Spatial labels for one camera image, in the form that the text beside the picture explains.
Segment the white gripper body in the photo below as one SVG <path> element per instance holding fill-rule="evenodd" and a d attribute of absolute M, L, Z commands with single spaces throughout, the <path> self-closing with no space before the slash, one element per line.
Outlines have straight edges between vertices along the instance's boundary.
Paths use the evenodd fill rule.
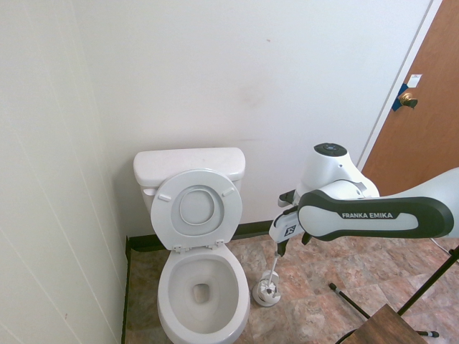
<path fill-rule="evenodd" d="M 283 211 L 271 224 L 269 235 L 279 244 L 300 234 L 298 208 L 293 207 Z"/>

